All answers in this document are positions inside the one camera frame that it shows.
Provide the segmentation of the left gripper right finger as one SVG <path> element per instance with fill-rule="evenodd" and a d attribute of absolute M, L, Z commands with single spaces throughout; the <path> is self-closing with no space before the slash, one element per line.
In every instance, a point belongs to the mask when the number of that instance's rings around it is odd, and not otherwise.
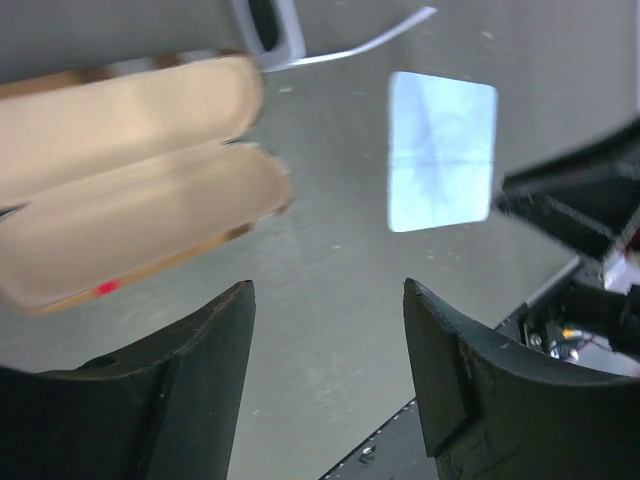
<path fill-rule="evenodd" d="M 443 479 L 635 479 L 639 382 L 533 351 L 404 283 L 423 439 Z"/>

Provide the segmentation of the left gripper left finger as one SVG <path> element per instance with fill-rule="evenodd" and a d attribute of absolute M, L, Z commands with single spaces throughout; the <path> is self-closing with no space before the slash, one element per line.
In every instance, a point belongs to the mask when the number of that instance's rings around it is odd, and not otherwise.
<path fill-rule="evenodd" d="M 256 313 L 241 281 L 74 370 L 1 371 L 5 479 L 223 479 Z"/>

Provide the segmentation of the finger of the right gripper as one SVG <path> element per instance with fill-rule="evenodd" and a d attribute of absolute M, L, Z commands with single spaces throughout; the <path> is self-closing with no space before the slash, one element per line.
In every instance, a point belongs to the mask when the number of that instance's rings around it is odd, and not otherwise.
<path fill-rule="evenodd" d="M 639 168 L 624 164 L 507 178 L 492 208 L 598 263 L 639 230 Z"/>

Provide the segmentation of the light blue cleaning cloth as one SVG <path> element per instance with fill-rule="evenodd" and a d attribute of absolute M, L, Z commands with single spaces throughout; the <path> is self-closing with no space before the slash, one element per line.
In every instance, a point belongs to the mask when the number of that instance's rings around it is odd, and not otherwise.
<path fill-rule="evenodd" d="M 493 187 L 498 92 L 399 71 L 388 89 L 387 225 L 395 233 L 483 222 Z"/>

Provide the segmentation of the plaid glasses case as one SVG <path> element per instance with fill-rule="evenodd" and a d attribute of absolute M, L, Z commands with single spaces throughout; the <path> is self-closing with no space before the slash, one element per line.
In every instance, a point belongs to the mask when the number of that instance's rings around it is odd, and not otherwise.
<path fill-rule="evenodd" d="M 244 140 L 264 81 L 243 52 L 161 55 L 1 87 L 1 295 L 76 306 L 217 248 L 291 203 Z"/>

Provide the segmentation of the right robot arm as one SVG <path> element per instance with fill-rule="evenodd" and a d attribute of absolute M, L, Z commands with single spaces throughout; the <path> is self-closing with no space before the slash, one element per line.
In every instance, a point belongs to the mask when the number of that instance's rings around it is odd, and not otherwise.
<path fill-rule="evenodd" d="M 605 338 L 612 350 L 639 354 L 639 287 L 607 286 L 615 260 L 639 243 L 639 176 L 621 167 L 505 178 L 493 207 L 572 250 L 575 263 L 512 316 L 520 339 L 554 357 L 570 343 Z"/>

